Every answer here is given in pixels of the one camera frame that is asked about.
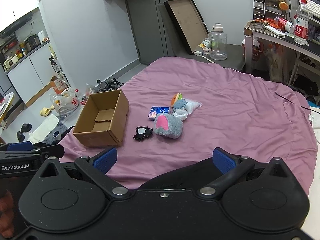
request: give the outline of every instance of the pink bedsheet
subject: pink bedsheet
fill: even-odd
[[[305,98],[280,83],[178,57],[161,58],[122,87],[129,100],[124,145],[108,176],[128,188],[212,156],[215,147],[259,162],[282,157],[308,193],[316,165],[317,144]],[[277,96],[275,91],[294,102]],[[183,122],[179,139],[132,137],[137,126],[153,127],[152,106],[168,106],[176,93],[203,104]],[[69,133],[61,142],[63,162],[94,156]]]

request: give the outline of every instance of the range hood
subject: range hood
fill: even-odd
[[[0,38],[4,39],[5,37],[8,37],[10,34],[14,33],[16,30],[21,28],[31,19],[32,19],[32,12],[25,14],[24,16],[16,20],[14,23],[11,23],[2,32],[0,32]]]

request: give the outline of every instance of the keyboard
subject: keyboard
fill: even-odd
[[[317,4],[314,1],[307,0],[307,8],[310,14],[320,18],[320,4]]]

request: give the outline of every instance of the plastic bag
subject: plastic bag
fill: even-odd
[[[287,64],[286,47],[274,42],[264,42],[268,44],[267,50],[263,54],[267,57],[270,81],[287,84],[289,81],[289,69]]]
[[[94,94],[94,93],[99,93],[99,90],[95,87],[87,83],[85,85],[85,96],[86,98],[89,97],[89,95]]]
[[[185,107],[185,109],[188,111],[188,114],[192,114],[195,109],[197,109],[199,106],[202,106],[202,104],[197,101],[193,101],[186,98],[184,100],[188,102]]]
[[[79,105],[79,100],[73,88],[65,89],[60,95],[51,94],[50,100],[58,115],[62,117],[72,114]]]

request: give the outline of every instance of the black hair clip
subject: black hair clip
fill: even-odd
[[[136,128],[136,135],[133,136],[135,140],[143,141],[152,135],[153,129],[147,126],[139,126]]]

